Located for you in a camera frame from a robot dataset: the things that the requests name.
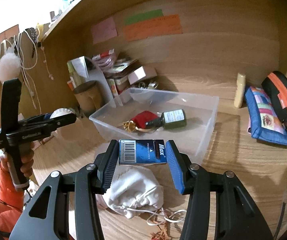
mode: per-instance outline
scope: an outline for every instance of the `colorful patchwork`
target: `colorful patchwork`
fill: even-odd
[[[245,91],[250,122],[248,132],[252,138],[287,145],[287,132],[274,111],[269,96],[261,88],[249,87]]]

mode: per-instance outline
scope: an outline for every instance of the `human hand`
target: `human hand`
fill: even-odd
[[[34,156],[33,150],[29,149],[28,152],[26,152],[21,157],[22,166],[20,170],[26,178],[29,178],[32,175],[33,156]],[[9,172],[8,160],[9,155],[6,152],[0,154],[1,166],[7,172]]]

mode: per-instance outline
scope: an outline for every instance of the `white pom-pom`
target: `white pom-pom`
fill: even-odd
[[[0,59],[0,82],[19,77],[20,59],[14,53],[7,53]]]

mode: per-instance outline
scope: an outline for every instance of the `clear plastic bin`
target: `clear plastic bin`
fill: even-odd
[[[164,90],[128,88],[114,100],[104,105],[89,119],[106,140],[111,139],[163,139],[174,140],[179,151],[187,154],[191,161],[201,164],[213,132],[219,97],[179,93]],[[125,122],[144,110],[160,116],[162,112],[184,109],[187,126],[154,132],[132,132],[123,130]]]

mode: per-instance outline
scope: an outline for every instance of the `red pouch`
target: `red pouch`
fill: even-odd
[[[133,121],[138,128],[145,129],[146,122],[152,121],[156,118],[158,118],[158,116],[154,113],[150,111],[143,111],[140,114],[137,114],[134,118],[131,118],[131,121]]]

